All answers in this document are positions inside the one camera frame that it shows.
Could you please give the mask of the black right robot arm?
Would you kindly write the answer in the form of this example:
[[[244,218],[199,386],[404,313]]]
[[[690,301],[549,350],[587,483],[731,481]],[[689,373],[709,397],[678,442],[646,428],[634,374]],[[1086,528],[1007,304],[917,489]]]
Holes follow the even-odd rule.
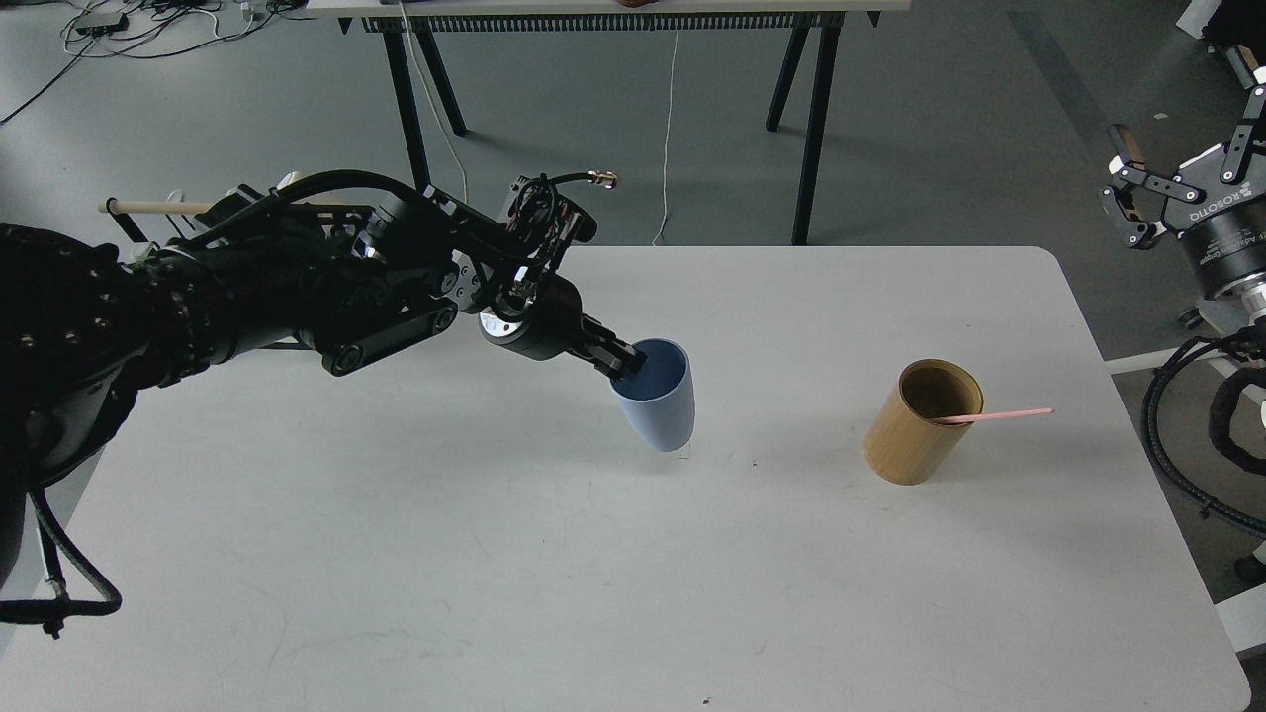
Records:
[[[1217,516],[1262,537],[1261,518],[1220,503],[1190,481],[1158,435],[1158,405],[1169,384],[1199,359],[1229,359],[1231,372],[1209,405],[1209,441],[1243,473],[1263,474],[1263,459],[1231,437],[1231,417],[1239,397],[1252,386],[1263,386],[1263,54],[1239,44],[1225,46],[1222,54],[1247,91],[1244,110],[1229,139],[1185,160],[1174,174],[1162,175],[1144,166],[1142,149],[1125,125],[1110,125],[1112,177],[1098,195],[1127,248],[1151,250],[1165,234],[1174,234],[1196,279],[1200,307],[1224,304],[1229,309],[1217,336],[1191,337],[1153,367],[1142,402],[1144,455],[1158,474],[1199,505],[1201,514]]]

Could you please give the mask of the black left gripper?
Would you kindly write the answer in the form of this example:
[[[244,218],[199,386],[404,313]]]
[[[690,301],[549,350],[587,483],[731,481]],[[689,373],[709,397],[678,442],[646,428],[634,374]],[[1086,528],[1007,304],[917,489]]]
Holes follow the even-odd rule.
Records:
[[[611,383],[637,374],[647,361],[601,321],[584,315],[582,294],[566,277],[553,277],[522,321],[503,321],[492,310],[480,310],[479,321],[489,343],[536,361],[579,353]]]

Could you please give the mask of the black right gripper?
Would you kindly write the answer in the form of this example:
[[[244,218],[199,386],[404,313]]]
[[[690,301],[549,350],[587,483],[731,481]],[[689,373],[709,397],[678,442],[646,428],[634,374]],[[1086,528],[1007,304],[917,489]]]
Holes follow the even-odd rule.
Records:
[[[1265,66],[1253,49],[1222,49],[1248,98],[1225,144],[1213,144],[1179,166],[1177,177],[1162,177],[1144,165],[1131,127],[1108,125],[1114,157],[1112,180],[1101,189],[1101,207],[1129,250],[1152,250],[1175,231],[1177,243],[1206,302],[1234,299],[1246,321],[1263,321]],[[1163,222],[1150,220],[1136,207],[1134,193],[1170,200]]]

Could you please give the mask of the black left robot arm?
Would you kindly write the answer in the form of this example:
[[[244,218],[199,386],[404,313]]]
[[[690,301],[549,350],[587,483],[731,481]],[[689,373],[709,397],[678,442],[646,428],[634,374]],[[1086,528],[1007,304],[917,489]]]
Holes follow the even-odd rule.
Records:
[[[163,246],[116,215],[146,253],[58,231],[3,226],[3,573],[35,514],[47,599],[3,603],[6,625],[57,637],[122,594],[70,540],[46,500],[115,437],[135,397],[294,338],[333,378],[419,345],[461,312],[489,342],[544,361],[568,353],[617,385],[649,374],[649,351],[584,313],[558,275],[596,222],[560,186],[613,188],[609,172],[520,177],[494,220],[434,186],[361,170],[241,186],[191,237]]]

